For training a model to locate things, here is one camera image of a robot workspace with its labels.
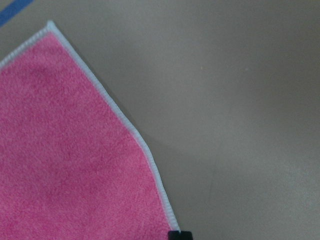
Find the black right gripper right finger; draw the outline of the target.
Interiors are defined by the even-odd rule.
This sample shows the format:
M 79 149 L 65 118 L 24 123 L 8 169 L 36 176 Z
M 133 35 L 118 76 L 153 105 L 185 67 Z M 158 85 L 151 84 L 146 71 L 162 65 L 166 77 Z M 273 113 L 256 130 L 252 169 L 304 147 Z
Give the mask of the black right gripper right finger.
M 179 233 L 180 240 L 193 240 L 193 234 L 191 231 L 181 231 Z

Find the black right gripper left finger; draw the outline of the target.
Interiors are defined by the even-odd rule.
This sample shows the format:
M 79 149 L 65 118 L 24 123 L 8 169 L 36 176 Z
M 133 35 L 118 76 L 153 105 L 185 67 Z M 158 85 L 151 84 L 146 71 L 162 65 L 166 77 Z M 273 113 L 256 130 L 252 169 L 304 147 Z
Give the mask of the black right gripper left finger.
M 168 240 L 180 240 L 180 231 L 179 230 L 171 230 L 167 233 Z

